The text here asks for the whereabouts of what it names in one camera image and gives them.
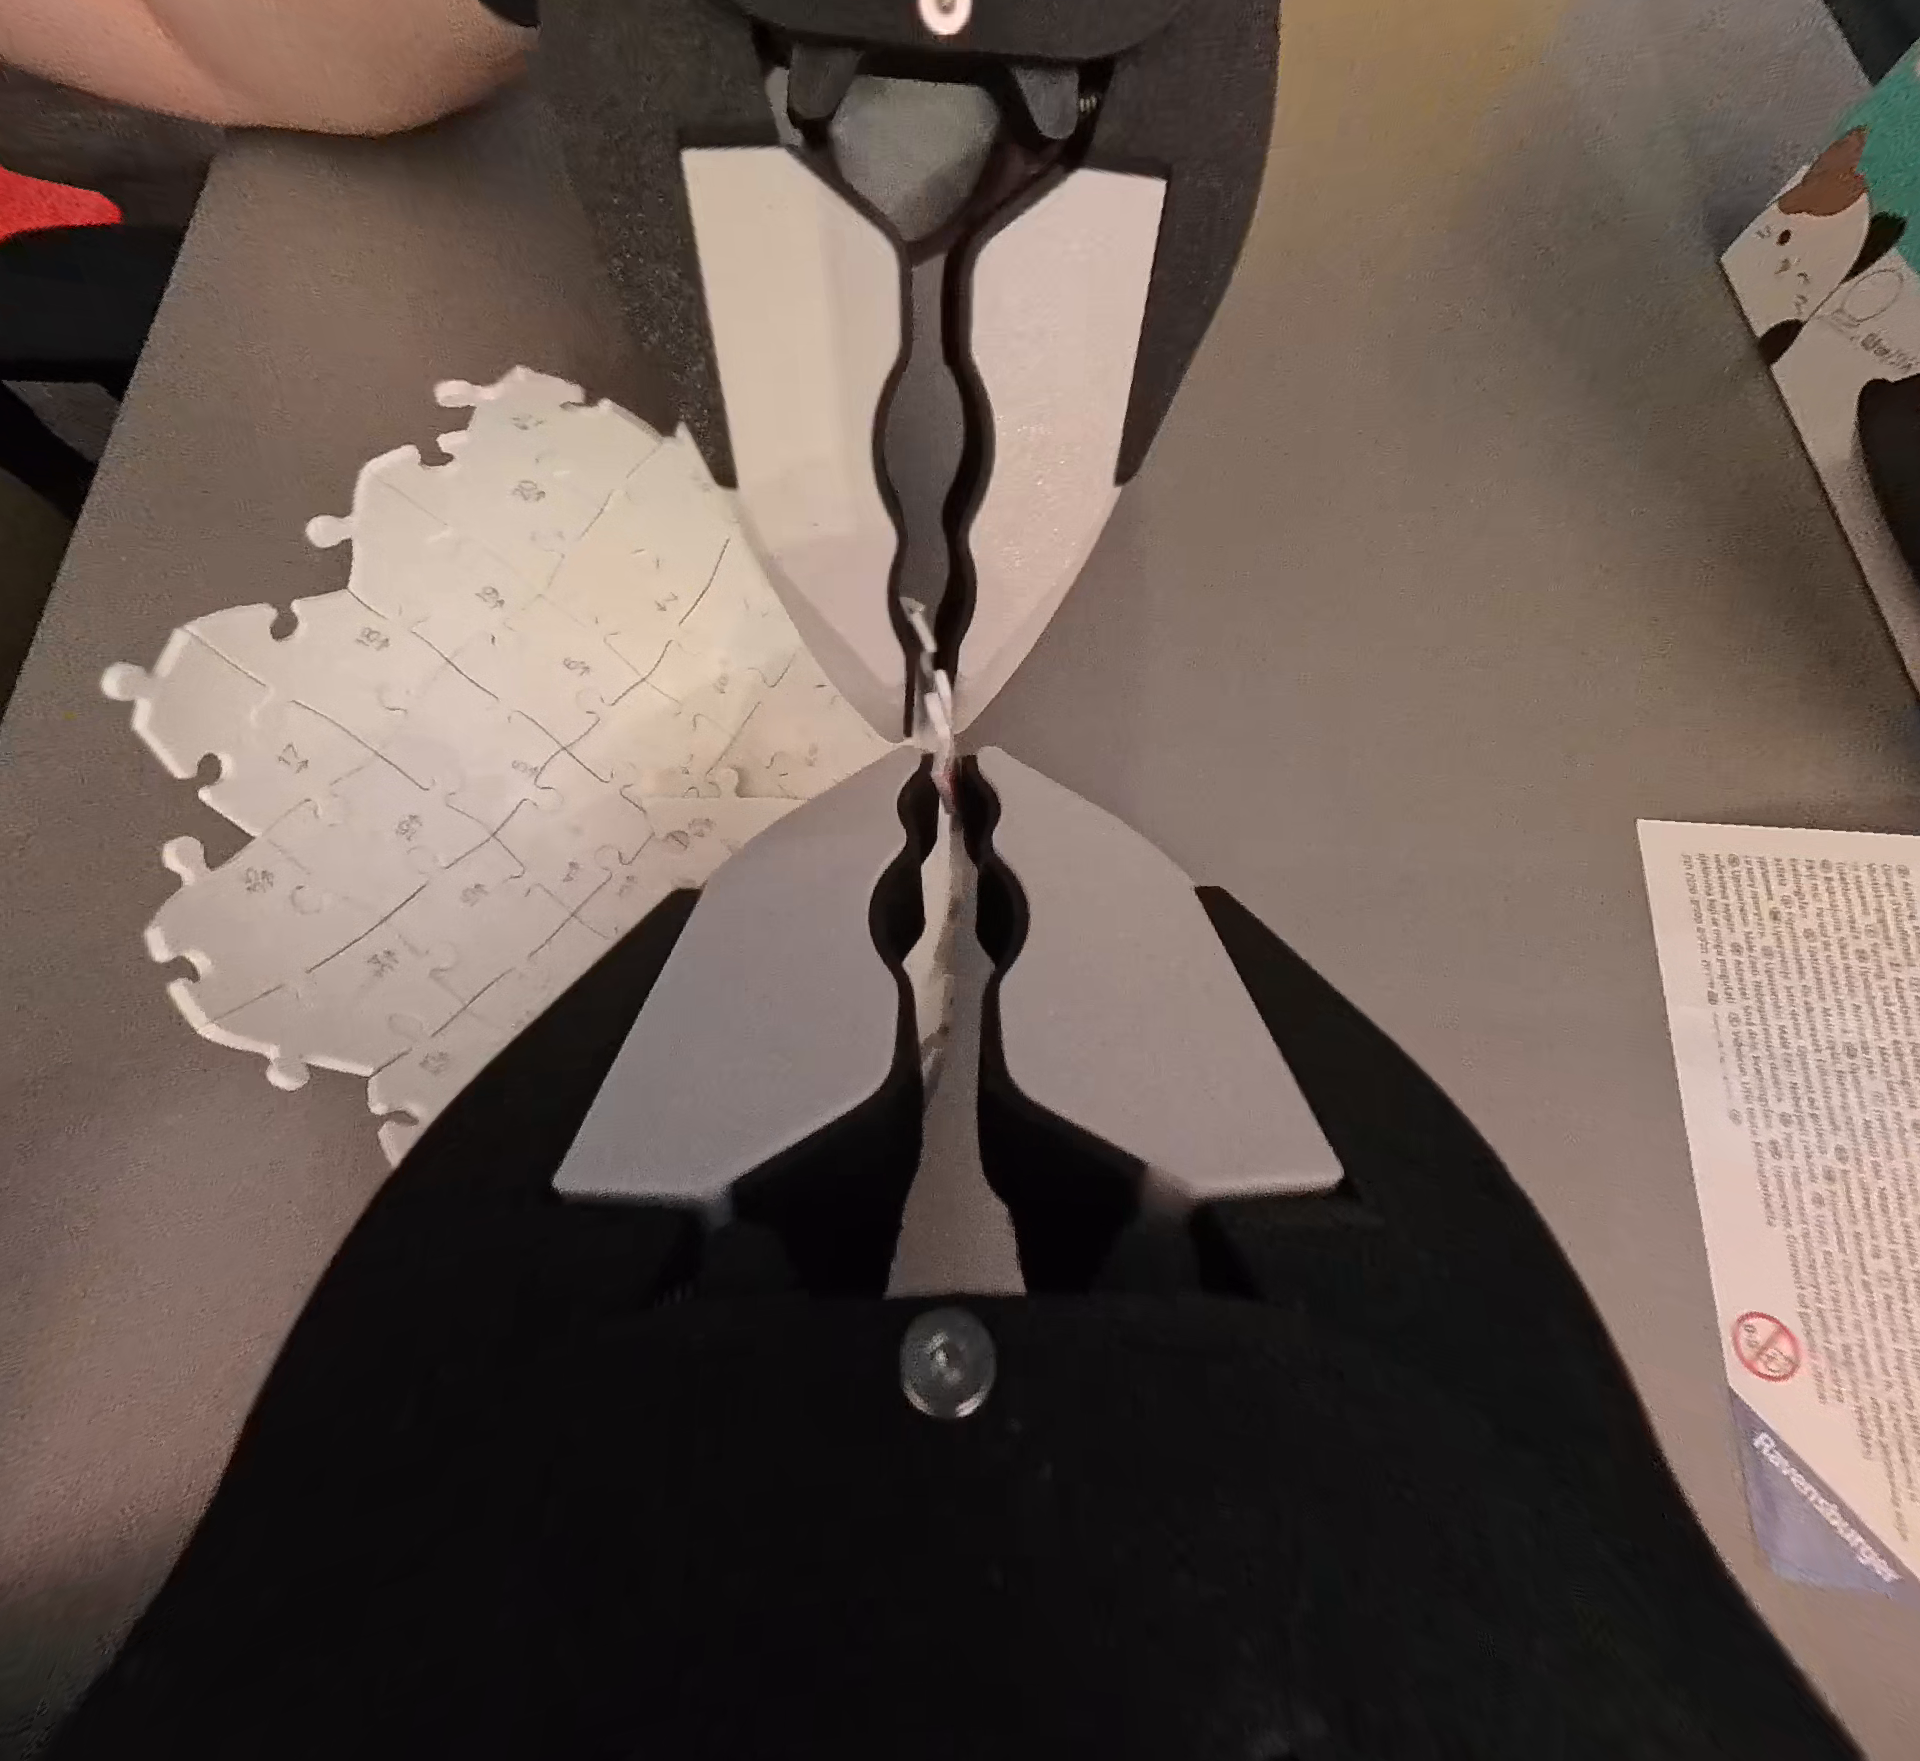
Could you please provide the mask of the white half puzzle ball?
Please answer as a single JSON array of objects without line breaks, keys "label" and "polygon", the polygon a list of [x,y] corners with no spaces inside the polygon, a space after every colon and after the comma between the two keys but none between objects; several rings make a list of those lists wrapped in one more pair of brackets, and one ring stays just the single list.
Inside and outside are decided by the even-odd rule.
[{"label": "white half puzzle ball", "polygon": [[883,749],[685,430],[527,368],[441,381],[439,457],[359,470],[349,584],[180,625],[107,698],[244,845],[161,860],[182,1019],[299,1090],[359,1078],[400,1165],[669,894]]}]

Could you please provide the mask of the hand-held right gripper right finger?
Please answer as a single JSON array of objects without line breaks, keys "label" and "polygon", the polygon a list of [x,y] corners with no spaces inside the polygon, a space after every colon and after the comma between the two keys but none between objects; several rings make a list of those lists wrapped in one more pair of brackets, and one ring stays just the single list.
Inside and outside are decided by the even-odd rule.
[{"label": "hand-held right gripper right finger", "polygon": [[1341,1165],[1187,873],[1005,749],[974,766],[1025,908],[998,985],[1015,1090],[1164,1199],[1335,1191]]}]

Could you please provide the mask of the white instruction leaflet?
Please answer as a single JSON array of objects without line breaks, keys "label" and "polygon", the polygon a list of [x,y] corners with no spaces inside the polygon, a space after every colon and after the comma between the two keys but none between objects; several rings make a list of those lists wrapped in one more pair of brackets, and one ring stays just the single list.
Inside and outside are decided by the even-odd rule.
[{"label": "white instruction leaflet", "polygon": [[1915,1607],[1919,841],[1639,822],[1751,1527]]}]

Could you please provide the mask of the small puzzle piece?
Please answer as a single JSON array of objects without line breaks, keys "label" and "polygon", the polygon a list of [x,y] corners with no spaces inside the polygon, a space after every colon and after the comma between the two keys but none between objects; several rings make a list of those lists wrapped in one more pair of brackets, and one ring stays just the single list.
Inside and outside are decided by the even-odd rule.
[{"label": "small puzzle piece", "polygon": [[913,740],[931,761],[937,786],[949,786],[955,768],[953,698],[947,671],[940,664],[940,646],[928,607],[911,596],[900,597],[900,616],[913,640]]}]

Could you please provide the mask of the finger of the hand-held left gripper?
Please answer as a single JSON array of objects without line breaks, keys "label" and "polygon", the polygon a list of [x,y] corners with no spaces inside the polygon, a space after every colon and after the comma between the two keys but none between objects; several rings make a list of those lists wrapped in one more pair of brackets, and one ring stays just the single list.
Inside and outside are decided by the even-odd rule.
[{"label": "finger of the hand-held left gripper", "polygon": [[903,355],[895,238],[787,146],[682,151],[737,516],[836,695],[910,733],[881,413]]},{"label": "finger of the hand-held left gripper", "polygon": [[966,733],[1059,614],[1118,504],[1122,439],[1166,186],[1082,167],[972,241],[962,370],[982,432],[961,533],[953,728]]}]

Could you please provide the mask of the colourful puzzle box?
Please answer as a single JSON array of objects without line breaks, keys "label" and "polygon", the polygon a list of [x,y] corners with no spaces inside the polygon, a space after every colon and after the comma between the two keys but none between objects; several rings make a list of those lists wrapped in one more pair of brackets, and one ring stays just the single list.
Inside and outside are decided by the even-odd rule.
[{"label": "colourful puzzle box", "polygon": [[1915,685],[1915,47],[1836,120],[1721,266]]}]

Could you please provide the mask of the orange red tape strip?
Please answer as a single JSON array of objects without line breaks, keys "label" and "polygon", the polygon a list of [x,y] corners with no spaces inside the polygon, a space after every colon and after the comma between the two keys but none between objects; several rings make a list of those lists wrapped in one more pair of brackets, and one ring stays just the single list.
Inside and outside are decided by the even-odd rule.
[{"label": "orange red tape strip", "polygon": [[114,229],[122,209],[104,195],[2,169],[2,242],[29,235]]}]

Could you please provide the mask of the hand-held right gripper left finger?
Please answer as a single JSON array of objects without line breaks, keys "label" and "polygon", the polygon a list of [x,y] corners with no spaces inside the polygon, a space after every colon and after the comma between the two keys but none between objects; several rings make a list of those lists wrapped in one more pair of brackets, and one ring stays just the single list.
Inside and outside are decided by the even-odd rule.
[{"label": "hand-held right gripper left finger", "polygon": [[744,1208],[919,1160],[929,759],[901,745],[748,839],[702,890],[554,1174],[564,1199]]}]

